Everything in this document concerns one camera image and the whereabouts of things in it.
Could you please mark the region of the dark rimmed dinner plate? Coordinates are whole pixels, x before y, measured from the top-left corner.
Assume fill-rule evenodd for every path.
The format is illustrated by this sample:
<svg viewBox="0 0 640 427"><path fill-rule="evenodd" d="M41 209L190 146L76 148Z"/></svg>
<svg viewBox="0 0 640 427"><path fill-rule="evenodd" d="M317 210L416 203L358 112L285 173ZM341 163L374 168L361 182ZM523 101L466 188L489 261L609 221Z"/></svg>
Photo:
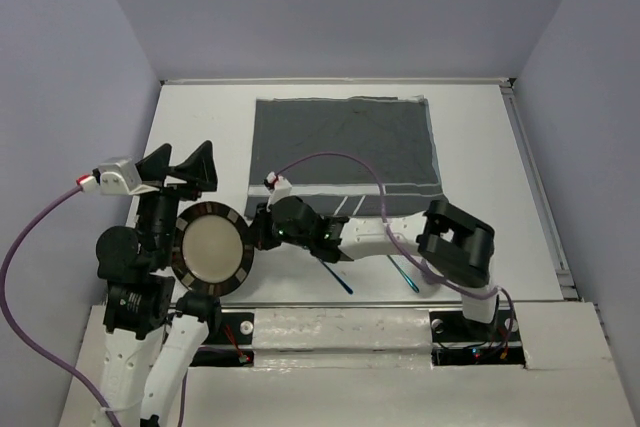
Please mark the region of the dark rimmed dinner plate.
<svg viewBox="0 0 640 427"><path fill-rule="evenodd" d="M228 295L247 279L253 260L249 226L230 206L198 202L177 217L171 268L186 289Z"/></svg>

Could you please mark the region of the grey striped cloth placemat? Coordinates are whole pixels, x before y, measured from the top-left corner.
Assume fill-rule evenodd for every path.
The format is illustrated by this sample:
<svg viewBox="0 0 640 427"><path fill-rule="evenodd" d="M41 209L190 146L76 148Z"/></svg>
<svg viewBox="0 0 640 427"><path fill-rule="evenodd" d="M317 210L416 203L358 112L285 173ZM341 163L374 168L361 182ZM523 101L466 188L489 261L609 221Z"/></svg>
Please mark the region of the grey striped cloth placemat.
<svg viewBox="0 0 640 427"><path fill-rule="evenodd" d="M324 215L370 217L425 210L445 197L426 98L351 97L256 103L245 215L277 172Z"/></svg>

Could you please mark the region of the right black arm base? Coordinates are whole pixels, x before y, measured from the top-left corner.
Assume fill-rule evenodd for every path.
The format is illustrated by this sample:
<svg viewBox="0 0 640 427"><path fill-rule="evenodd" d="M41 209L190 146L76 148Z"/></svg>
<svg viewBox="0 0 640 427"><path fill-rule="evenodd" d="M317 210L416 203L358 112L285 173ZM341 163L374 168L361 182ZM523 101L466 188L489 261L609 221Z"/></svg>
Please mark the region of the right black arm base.
<svg viewBox="0 0 640 427"><path fill-rule="evenodd" d="M516 317L508 309L487 325L468 321L460 310L432 311L430 325L436 367L526 364Z"/></svg>

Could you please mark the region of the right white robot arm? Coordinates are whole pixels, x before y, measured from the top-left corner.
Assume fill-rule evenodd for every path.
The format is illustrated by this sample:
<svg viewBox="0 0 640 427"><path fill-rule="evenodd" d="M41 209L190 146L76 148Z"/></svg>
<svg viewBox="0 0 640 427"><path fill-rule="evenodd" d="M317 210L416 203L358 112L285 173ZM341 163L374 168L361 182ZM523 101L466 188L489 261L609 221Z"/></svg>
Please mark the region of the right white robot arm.
<svg viewBox="0 0 640 427"><path fill-rule="evenodd" d="M376 217L323 215L297 196L261 203L249 226L250 243L267 251L297 246L325 263L402 255L434 284L460 294L460 326L482 339L497 325L498 289L491 279L494 229L446 200L425 211L390 217L380 201Z"/></svg>

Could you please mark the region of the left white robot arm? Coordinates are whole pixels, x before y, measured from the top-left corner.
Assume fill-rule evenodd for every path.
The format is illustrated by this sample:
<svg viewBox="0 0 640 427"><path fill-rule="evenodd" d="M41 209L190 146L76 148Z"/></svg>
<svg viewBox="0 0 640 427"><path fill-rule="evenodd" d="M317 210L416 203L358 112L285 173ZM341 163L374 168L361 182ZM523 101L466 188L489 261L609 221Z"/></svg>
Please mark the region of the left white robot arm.
<svg viewBox="0 0 640 427"><path fill-rule="evenodd" d="M178 207L218 185L213 144L206 140L185 161L170 163L165 143L140 161L113 158L93 172L103 195L138 200L133 226L114 226L96 243L97 275L107 284L104 367L94 426L156 426L156 413L142 417L151 358L162 338L175 281L159 275L169 266Z"/></svg>

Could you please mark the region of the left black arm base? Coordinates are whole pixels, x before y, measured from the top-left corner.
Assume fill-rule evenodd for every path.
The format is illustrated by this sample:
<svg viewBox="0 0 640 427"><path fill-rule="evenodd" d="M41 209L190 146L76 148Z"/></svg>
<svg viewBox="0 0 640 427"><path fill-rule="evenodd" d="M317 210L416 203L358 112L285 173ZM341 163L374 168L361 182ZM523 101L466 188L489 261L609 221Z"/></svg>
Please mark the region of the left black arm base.
<svg viewBox="0 0 640 427"><path fill-rule="evenodd" d="M254 328L253 312L224 311L220 328L198 348L191 367L252 367Z"/></svg>

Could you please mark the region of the blue metal fork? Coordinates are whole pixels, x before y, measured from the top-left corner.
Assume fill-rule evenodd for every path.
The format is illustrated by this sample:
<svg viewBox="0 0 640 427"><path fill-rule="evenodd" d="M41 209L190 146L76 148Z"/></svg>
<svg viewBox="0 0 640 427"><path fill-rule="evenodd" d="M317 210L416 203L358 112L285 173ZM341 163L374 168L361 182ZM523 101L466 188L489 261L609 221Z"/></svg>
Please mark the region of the blue metal fork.
<svg viewBox="0 0 640 427"><path fill-rule="evenodd" d="M327 272L340 284L348 295L353 295L353 289L324 261L320 260L320 264L327 270Z"/></svg>

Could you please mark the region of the blue metal spoon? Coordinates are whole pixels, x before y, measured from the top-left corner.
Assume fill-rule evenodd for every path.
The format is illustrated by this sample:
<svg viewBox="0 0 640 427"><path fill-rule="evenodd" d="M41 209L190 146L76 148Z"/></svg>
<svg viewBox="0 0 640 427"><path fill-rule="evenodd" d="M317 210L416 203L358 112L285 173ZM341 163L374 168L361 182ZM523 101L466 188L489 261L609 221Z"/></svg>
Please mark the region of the blue metal spoon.
<svg viewBox="0 0 640 427"><path fill-rule="evenodd" d="M400 266L400 264L397 262L397 260L392 257L389 256L388 260L390 261L390 263L394 266L394 268L396 269L396 271L400 274L400 276L403 278L403 280L407 283L407 285L409 286L409 288L415 292L415 293L419 293L419 287L416 285L416 283L409 277L409 275L404 271L404 269Z"/></svg>

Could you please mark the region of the purple ceramic mug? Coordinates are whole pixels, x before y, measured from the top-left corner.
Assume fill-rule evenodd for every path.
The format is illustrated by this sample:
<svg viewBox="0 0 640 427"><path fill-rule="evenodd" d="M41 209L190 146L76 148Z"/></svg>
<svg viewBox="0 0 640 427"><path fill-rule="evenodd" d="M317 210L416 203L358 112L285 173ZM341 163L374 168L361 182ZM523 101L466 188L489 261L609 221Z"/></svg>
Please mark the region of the purple ceramic mug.
<svg viewBox="0 0 640 427"><path fill-rule="evenodd" d="M434 270L430 266L426 266L422 270L421 276L430 288L438 289L440 287L440 274L437 270Z"/></svg>

